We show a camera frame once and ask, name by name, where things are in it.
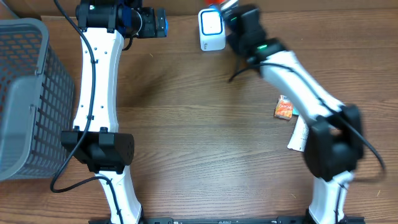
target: basket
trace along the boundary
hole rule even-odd
[[[74,89],[41,21],[0,21],[0,180],[49,178],[60,168]]]

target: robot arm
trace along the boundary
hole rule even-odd
[[[302,67],[295,54],[277,39],[267,39],[259,23],[256,6],[239,6],[238,0],[213,1],[227,26],[227,38],[236,54],[245,58],[260,76],[287,96],[309,127],[304,152],[314,175],[313,201],[307,212],[309,223],[326,224],[344,219],[343,205],[357,161],[363,156],[362,142],[340,119],[361,132],[359,111],[346,107],[325,91]],[[330,133],[338,128],[338,135]]]
[[[134,157],[132,134],[121,134],[116,116],[118,66],[124,39],[167,36],[164,9],[155,12],[142,0],[81,0],[76,8],[78,27],[91,45],[96,60],[95,97],[91,124],[74,156],[100,179],[111,209],[111,219],[95,223],[138,224],[142,216],[132,184],[130,164]],[[83,68],[80,102],[73,131],[63,131],[62,146],[72,152],[83,135],[91,101],[91,57],[82,39]],[[114,192],[109,187],[112,183]]]

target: wooden surface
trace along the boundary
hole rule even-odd
[[[14,19],[12,12],[0,2],[0,19]]]
[[[357,104],[366,137],[388,168],[380,184],[353,184],[345,212],[398,223],[398,9],[274,12],[262,15],[334,96]],[[303,215],[312,176],[286,145],[295,119],[273,118],[274,87],[249,72],[227,79],[230,49],[201,52],[197,16],[170,17],[166,39],[135,40],[120,59],[120,132],[132,133],[136,195],[149,217],[265,218]],[[50,44],[80,86],[81,47],[65,21],[47,21]],[[369,151],[358,176],[378,172]],[[57,183],[91,177],[73,160]],[[98,182],[64,194],[50,180],[0,184],[0,223],[86,223],[109,217]]]
[[[21,16],[61,16],[53,0],[5,0]],[[80,0],[59,0],[70,16],[75,15]],[[396,0],[240,0],[257,4],[264,12],[316,11],[345,9],[386,9],[398,7]],[[144,6],[164,7],[168,16],[190,16],[205,7],[204,0],[145,0]]]

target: white device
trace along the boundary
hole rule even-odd
[[[225,25],[220,13],[215,9],[199,12],[200,48],[202,51],[222,50],[226,45]]]

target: wire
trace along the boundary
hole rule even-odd
[[[73,26],[73,28],[79,33],[81,39],[83,39],[84,43],[87,46],[87,49],[90,53],[90,59],[91,59],[91,67],[92,67],[92,83],[91,83],[91,97],[90,97],[90,106],[88,108],[88,116],[87,116],[87,123],[86,123],[86,127],[83,131],[83,134],[81,135],[80,140],[77,142],[75,148],[72,150],[72,152],[69,154],[68,158],[66,159],[66,161],[62,164],[61,168],[55,173],[54,178],[51,181],[50,184],[50,189],[52,192],[54,193],[62,193],[62,192],[67,192],[69,190],[72,190],[76,187],[79,187],[85,183],[88,183],[92,180],[105,180],[106,184],[109,185],[109,188],[111,189],[112,192],[112,196],[113,196],[113,202],[115,204],[116,207],[116,211],[117,214],[119,215],[120,218],[120,223],[123,224],[123,218],[122,218],[122,214],[121,211],[119,209],[119,205],[118,205],[118,200],[116,198],[116,193],[114,191],[113,185],[112,185],[112,181],[107,178],[107,177],[103,177],[103,176],[97,176],[97,177],[92,177],[86,180],[83,180],[77,184],[73,184],[70,187],[66,187],[64,189],[55,189],[54,185],[57,181],[57,179],[60,177],[61,173],[65,170],[65,168],[67,167],[69,161],[72,159],[72,157],[75,155],[75,153],[80,149],[80,145],[82,144],[82,142],[84,141],[88,130],[90,128],[90,124],[91,124],[91,120],[93,117],[93,106],[94,106],[94,97],[95,97],[95,83],[96,83],[96,70],[95,70],[95,64],[96,64],[96,60],[94,58],[94,53],[93,53],[93,49],[91,49],[91,45],[88,42],[87,38],[84,36],[84,34],[82,33],[82,31],[79,29],[79,27],[77,27],[77,25],[70,19],[70,17],[68,16],[68,14],[63,10],[62,6],[59,4],[58,0],[54,0],[55,5],[57,6],[58,10],[62,13],[62,15],[66,18],[66,20]]]
[[[122,51],[129,50],[131,45],[132,45],[132,37],[130,37],[129,44],[127,45],[127,47],[123,48]]]
[[[378,175],[378,178],[371,178],[371,179],[354,179],[354,181],[349,181],[349,182],[345,182],[343,184],[340,184],[340,188],[338,191],[338,196],[337,196],[337,203],[336,203],[336,210],[335,210],[335,222],[336,224],[339,224],[338,221],[338,207],[340,204],[340,197],[341,197],[341,191],[343,189],[346,189],[345,185],[346,184],[350,184],[351,182],[375,182],[377,180],[382,180],[383,178],[385,178],[386,176],[386,165],[381,157],[381,155],[378,153],[378,151],[372,146],[372,144],[366,140],[361,133],[359,133],[357,130],[355,130],[354,127],[352,127],[352,125],[350,125],[346,120],[344,120],[340,114],[338,114],[335,110],[331,109],[326,103],[325,100],[322,99],[318,93],[314,90],[314,88],[311,86],[311,84],[309,84],[309,82],[296,70],[294,70],[291,67],[285,66],[285,65],[281,65],[278,63],[266,63],[266,62],[262,62],[259,64],[255,64],[255,65],[250,65],[238,72],[236,72],[229,80],[228,82],[232,82],[234,80],[234,78],[236,78],[238,75],[242,74],[245,71],[251,70],[251,69],[257,69],[257,68],[261,68],[262,66],[273,66],[273,67],[279,67],[279,68],[284,68],[292,73],[294,73],[296,76],[299,77],[299,79],[301,79],[301,81],[304,82],[304,84],[308,87],[308,89],[312,92],[312,94],[321,102],[321,104],[327,109],[329,110],[333,115],[335,115],[339,121],[341,121],[353,134],[355,134],[361,141],[362,143],[367,146],[370,151],[376,156],[377,160],[380,163],[381,166],[381,174]]]

